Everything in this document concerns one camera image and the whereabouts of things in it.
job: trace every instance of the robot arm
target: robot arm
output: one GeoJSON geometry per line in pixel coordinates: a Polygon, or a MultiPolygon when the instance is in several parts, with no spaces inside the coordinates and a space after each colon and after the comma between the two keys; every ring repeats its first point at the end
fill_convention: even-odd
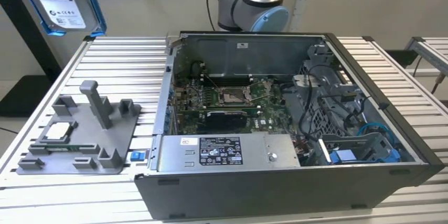
{"type": "Polygon", "coordinates": [[[218,0],[217,25],[226,31],[281,31],[287,22],[282,0],[218,0]]]}

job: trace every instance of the metal slats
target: metal slats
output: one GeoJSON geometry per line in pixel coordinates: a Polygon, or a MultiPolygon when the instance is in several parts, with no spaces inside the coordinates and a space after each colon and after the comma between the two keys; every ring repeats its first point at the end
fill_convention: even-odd
{"type": "MultiPolygon", "coordinates": [[[[375,47],[361,37],[339,38],[371,80],[381,87],[399,113],[437,156],[448,162],[448,116],[427,99],[375,47]]],[[[163,73],[165,40],[162,38],[97,38],[85,55],[77,56],[67,77],[61,81],[57,94],[70,94],[75,102],[86,102],[77,86],[83,80],[95,80],[99,94],[110,102],[131,98],[142,106],[129,150],[143,150],[151,143],[151,124],[155,117],[161,77],[163,73]]],[[[34,120],[0,174],[0,221],[35,223],[139,223],[151,222],[131,182],[131,176],[143,171],[143,162],[131,162],[121,174],[29,175],[19,176],[19,154],[50,119],[49,106],[34,120]]],[[[421,186],[397,190],[373,209],[317,212],[298,215],[249,217],[199,221],[199,223],[442,223],[448,220],[448,168],[421,186]]]]}
{"type": "Polygon", "coordinates": [[[448,74],[448,39],[413,37],[406,45],[442,73],[448,74]]]}

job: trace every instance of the black frame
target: black frame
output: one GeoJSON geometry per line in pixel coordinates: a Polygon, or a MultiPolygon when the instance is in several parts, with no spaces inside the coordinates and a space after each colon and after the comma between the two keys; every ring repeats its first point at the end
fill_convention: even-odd
{"type": "Polygon", "coordinates": [[[49,81],[54,82],[61,73],[61,67],[23,2],[21,0],[0,0],[0,3],[49,81]]]}
{"type": "Polygon", "coordinates": [[[0,4],[45,73],[43,76],[23,76],[0,102],[0,115],[22,117],[34,111],[61,67],[22,0],[0,0],[0,4]]]}

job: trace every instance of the white wall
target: white wall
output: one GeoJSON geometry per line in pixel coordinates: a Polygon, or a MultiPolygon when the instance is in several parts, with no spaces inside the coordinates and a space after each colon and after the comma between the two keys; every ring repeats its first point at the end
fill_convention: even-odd
{"type": "MultiPolygon", "coordinates": [[[[98,2],[106,19],[107,36],[165,36],[167,32],[178,34],[179,30],[211,29],[205,0],[98,0],[98,2]]],[[[294,2],[295,0],[285,0],[283,4],[293,9],[294,2]]],[[[209,0],[209,8],[217,27],[215,0],[209,0]]],[[[17,80],[25,74],[41,73],[3,13],[0,13],[0,25],[1,37],[6,37],[6,40],[0,41],[1,48],[2,52],[7,53],[0,58],[0,80],[17,80]]],[[[86,33],[69,33],[63,37],[45,36],[61,65],[67,63],[85,35],[86,33]]]]}
{"type": "MultiPolygon", "coordinates": [[[[295,0],[283,0],[293,9],[295,0]]],[[[205,0],[98,0],[107,36],[163,36],[179,30],[210,30],[205,0]]],[[[209,0],[217,28],[217,0],[209,0]]]]}
{"type": "Polygon", "coordinates": [[[306,0],[298,31],[367,35],[386,48],[403,48],[411,36],[448,37],[448,0],[306,0]]]}

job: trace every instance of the sticker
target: sticker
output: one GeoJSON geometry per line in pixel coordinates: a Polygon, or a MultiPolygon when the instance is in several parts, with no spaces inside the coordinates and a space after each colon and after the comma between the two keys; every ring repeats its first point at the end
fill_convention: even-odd
{"type": "Polygon", "coordinates": [[[238,137],[201,137],[198,149],[201,165],[242,165],[238,137]]]}
{"type": "Polygon", "coordinates": [[[237,43],[235,44],[235,48],[241,49],[241,48],[247,48],[249,47],[249,43],[237,43]]]}
{"type": "Polygon", "coordinates": [[[85,28],[74,0],[39,0],[50,21],[62,28],[85,28]]]}
{"type": "Polygon", "coordinates": [[[179,139],[179,145],[197,145],[195,137],[182,137],[179,139]]]}

